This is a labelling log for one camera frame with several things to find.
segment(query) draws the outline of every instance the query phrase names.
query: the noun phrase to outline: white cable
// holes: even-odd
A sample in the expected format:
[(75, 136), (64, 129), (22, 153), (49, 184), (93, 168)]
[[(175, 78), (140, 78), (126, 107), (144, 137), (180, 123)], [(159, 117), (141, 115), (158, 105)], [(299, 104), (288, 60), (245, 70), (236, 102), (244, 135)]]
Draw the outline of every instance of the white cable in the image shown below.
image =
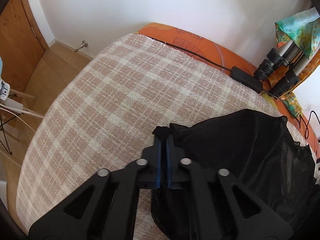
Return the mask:
[[(1, 109), (1, 110), (4, 110), (4, 111), (7, 111), (7, 112), (9, 112), (10, 114), (15, 115), (15, 116), (18, 117), (21, 121), (23, 121), (19, 116), (17, 116), (16, 114), (12, 113), (11, 111), (9, 111), (9, 110), (7, 110), (7, 109), (4, 109), (4, 108), (2, 108), (2, 107), (0, 107), (0, 109)], [(30, 125), (28, 125), (25, 121), (23, 121), (23, 122), (24, 122), (27, 126), (29, 126), (31, 130), (33, 130)]]
[(3, 106), (3, 107), (8, 108), (8, 109), (10, 109), (10, 110), (13, 110), (13, 111), (15, 111), (15, 112), (17, 112), (17, 113), (29, 114), (29, 115), (33, 115), (33, 116), (35, 116), (35, 117), (39, 117), (39, 118), (42, 118), (42, 119), (44, 118), (44, 116), (42, 116), (42, 115), (35, 114), (35, 113), (32, 113), (32, 112), (28, 112), (28, 111), (21, 110), (21, 109), (17, 109), (17, 108), (13, 108), (13, 107), (10, 107), (10, 106), (6, 106), (6, 105), (1, 104), (1, 103), (0, 103), (0, 106)]

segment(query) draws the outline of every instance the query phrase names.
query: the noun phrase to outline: power adapter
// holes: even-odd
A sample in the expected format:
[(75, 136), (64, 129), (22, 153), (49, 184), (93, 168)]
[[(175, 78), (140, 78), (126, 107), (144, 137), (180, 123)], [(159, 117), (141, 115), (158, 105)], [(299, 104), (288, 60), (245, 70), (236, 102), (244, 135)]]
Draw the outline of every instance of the power adapter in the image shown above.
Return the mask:
[(260, 94), (263, 91), (262, 82), (255, 77), (249, 75), (248, 73), (244, 72), (242, 69), (233, 66), (230, 71), (230, 77), (241, 84), (251, 88), (252, 90), (256, 91)]

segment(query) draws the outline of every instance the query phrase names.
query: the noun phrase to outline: black cable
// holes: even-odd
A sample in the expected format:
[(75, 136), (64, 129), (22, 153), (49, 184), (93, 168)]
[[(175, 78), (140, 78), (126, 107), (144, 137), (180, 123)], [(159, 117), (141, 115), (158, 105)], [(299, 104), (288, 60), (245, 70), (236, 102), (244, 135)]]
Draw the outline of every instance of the black cable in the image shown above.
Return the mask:
[(215, 63), (215, 62), (213, 62), (213, 61), (205, 58), (204, 56), (201, 56), (201, 55), (199, 55), (199, 54), (197, 54), (197, 53), (195, 53), (195, 52), (193, 52), (193, 51), (191, 51), (191, 50), (184, 49), (184, 48), (182, 48), (182, 47), (179, 47), (179, 46), (176, 46), (176, 45), (167, 43), (167, 42), (165, 42), (165, 41), (157, 40), (157, 39), (152, 38), (152, 37), (149, 37), (149, 38), (151, 38), (151, 39), (153, 39), (153, 40), (155, 40), (155, 41), (159, 41), (159, 42), (161, 42), (161, 43), (163, 43), (163, 44), (165, 44), (165, 45), (174, 47), (174, 48), (176, 48), (176, 49), (181, 49), (181, 50), (183, 50), (183, 51), (185, 51), (185, 52), (191, 53), (191, 54), (193, 54), (193, 55), (195, 55), (195, 56), (197, 56), (197, 57), (199, 57), (199, 58), (202, 58), (202, 59), (204, 59), (205, 61), (207, 61), (207, 62), (209, 62), (209, 63), (211, 63), (211, 64), (213, 64), (213, 65), (215, 65), (215, 66), (217, 66), (217, 67), (220, 67), (220, 68), (222, 68), (222, 69), (231, 71), (231, 69), (229, 69), (229, 68), (227, 68), (227, 67), (224, 67), (224, 66), (221, 66), (221, 65), (219, 65), (218, 63)]
[(300, 115), (300, 118), (302, 118), (302, 120), (303, 120), (303, 122), (304, 122), (304, 124), (305, 124), (305, 126), (306, 126), (306, 131), (305, 131), (305, 133), (304, 133), (304, 138), (305, 138), (305, 139), (308, 139), (308, 138), (309, 138), (309, 123), (310, 123), (310, 120), (311, 120), (311, 115), (312, 115), (312, 113), (315, 114), (316, 118), (318, 119), (318, 123), (319, 123), (319, 125), (320, 125), (320, 120), (319, 120), (318, 115), (317, 115), (317, 113), (316, 113), (315, 111), (312, 110), (312, 111), (310, 112), (309, 119), (308, 119), (308, 123), (306, 123), (306, 122), (303, 120), (303, 117)]
[(274, 97), (274, 98), (280, 100), (280, 101), (284, 104), (284, 106), (288, 109), (288, 111), (289, 111), (289, 113), (291, 114), (291, 116), (293, 116), (294, 119), (297, 120), (297, 122), (298, 122), (298, 124), (299, 124), (299, 129), (300, 129), (300, 128), (301, 128), (301, 121), (299, 121), (298, 118), (295, 117), (295, 116), (291, 113), (291, 111), (290, 111), (289, 107), (287, 106), (287, 104), (286, 104), (281, 98), (276, 97), (275, 95), (271, 94), (269, 91), (267, 91), (267, 90), (265, 90), (265, 89), (264, 89), (263, 91), (266, 92), (269, 96)]

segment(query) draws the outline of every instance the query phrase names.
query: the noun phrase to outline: checkered beige blanket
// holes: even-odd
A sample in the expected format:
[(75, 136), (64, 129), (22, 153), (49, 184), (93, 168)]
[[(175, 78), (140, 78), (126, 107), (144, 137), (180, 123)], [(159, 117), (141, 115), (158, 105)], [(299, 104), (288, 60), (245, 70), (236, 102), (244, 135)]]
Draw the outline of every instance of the checkered beige blanket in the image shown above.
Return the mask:
[[(254, 109), (280, 113), (227, 75), (143, 35), (104, 49), (58, 96), (23, 162), (17, 212), (30, 226), (100, 168), (123, 168), (152, 145), (157, 125), (191, 126)], [(293, 125), (296, 141), (307, 143)], [(165, 239), (140, 194), (135, 239)]]

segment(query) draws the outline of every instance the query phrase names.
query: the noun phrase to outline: orange patterned fabric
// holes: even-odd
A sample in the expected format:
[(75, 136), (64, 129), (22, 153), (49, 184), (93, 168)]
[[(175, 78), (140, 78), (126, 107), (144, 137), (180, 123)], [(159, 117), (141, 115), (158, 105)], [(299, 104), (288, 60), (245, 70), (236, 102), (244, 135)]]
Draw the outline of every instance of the orange patterned fabric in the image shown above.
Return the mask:
[[(232, 68), (233, 66), (237, 66), (238, 68), (244, 70), (250, 75), (253, 75), (254, 71), (257, 69), (254, 65), (252, 65), (251, 63), (249, 63), (239, 55), (231, 52), (230, 50), (212, 41), (209, 41), (201, 36), (198, 36), (196, 34), (193, 34), (172, 26), (168, 26), (160, 23), (151, 23), (144, 26), (141, 30), (137, 31), (136, 34), (143, 34), (145, 36), (155, 38), (160, 41), (165, 41), (167, 43), (191, 50), (192, 52), (195, 52), (227, 68)], [(185, 53), (188, 54), (190, 57), (193, 57), (199, 61), (205, 62), (206, 64), (219, 69), (221, 72), (225, 73), (226, 75), (229, 75), (228, 71), (221, 69), (215, 65), (212, 65), (209, 62), (206, 62), (205, 60), (193, 54), (190, 54), (187, 52)], [(271, 85), (268, 81), (265, 81), (263, 83), (263, 87), (266, 90), (270, 90)], [(289, 122), (291, 122), (304, 136), (306, 127), (303, 124), (303, 122), (301, 121), (301, 127), (299, 127), (298, 122), (291, 116), (287, 108), (279, 100), (275, 100), (275, 103), (278, 107), (278, 110), (283, 115), (287, 116)], [(305, 116), (303, 116), (303, 119), (305, 120), (306, 123), (308, 122)], [(317, 153), (319, 152), (320, 154), (320, 144), (311, 126), (309, 126), (309, 137), (307, 139), (307, 142), (309, 143), (313, 151), (316, 153), (317, 158), (319, 158), (320, 156), (318, 156)]]

